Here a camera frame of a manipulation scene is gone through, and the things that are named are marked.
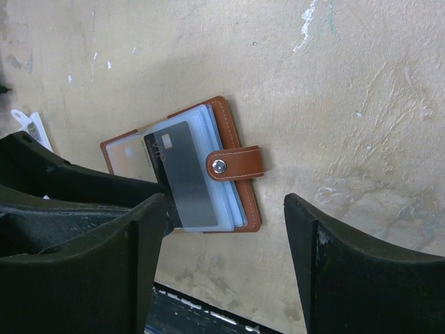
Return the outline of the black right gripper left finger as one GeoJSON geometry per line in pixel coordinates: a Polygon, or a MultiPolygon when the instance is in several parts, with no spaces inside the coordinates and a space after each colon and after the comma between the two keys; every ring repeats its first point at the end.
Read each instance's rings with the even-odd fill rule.
{"type": "Polygon", "coordinates": [[[1,258],[2,333],[142,333],[165,196],[36,254],[1,258]]]}

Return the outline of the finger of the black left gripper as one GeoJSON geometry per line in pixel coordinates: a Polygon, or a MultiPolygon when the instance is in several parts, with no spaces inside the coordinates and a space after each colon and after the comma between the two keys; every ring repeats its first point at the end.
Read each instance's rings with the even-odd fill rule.
{"type": "Polygon", "coordinates": [[[1,203],[2,257],[158,257],[174,229],[173,205],[67,201],[1,203]]]}
{"type": "Polygon", "coordinates": [[[38,198],[119,207],[135,207],[158,193],[170,198],[166,186],[71,164],[26,132],[1,139],[1,184],[38,198]]]}

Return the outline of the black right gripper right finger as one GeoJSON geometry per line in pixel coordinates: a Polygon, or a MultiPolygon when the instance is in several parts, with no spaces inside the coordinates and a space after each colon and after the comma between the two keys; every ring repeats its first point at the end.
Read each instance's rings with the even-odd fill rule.
{"type": "Polygon", "coordinates": [[[443,333],[444,258],[396,246],[284,199],[308,333],[443,333]]]}

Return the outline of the dark grey VIP card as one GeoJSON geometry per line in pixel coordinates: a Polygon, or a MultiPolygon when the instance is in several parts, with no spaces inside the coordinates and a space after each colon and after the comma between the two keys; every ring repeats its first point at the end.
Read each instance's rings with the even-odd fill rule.
{"type": "Polygon", "coordinates": [[[218,219],[186,121],[163,121],[144,136],[159,184],[171,199],[174,224],[188,231],[212,231],[218,219]]]}

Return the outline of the brown leather card holder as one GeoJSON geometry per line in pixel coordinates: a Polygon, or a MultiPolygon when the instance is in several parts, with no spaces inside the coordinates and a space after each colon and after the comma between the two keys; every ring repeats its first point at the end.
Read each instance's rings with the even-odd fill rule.
{"type": "MultiPolygon", "coordinates": [[[[259,146],[241,146],[227,100],[216,96],[100,144],[109,173],[106,146],[132,134],[143,137],[163,121],[186,121],[190,127],[218,227],[197,233],[258,232],[261,219],[251,181],[264,175],[259,146]]],[[[178,227],[184,232],[194,232],[178,227]]]]}

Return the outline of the gold VIP credit card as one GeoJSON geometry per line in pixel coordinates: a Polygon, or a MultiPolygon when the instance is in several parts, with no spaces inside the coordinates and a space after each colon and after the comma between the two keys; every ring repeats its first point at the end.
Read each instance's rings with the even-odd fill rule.
{"type": "Polygon", "coordinates": [[[114,175],[147,182],[157,182],[145,142],[140,134],[132,134],[106,146],[114,175]]]}

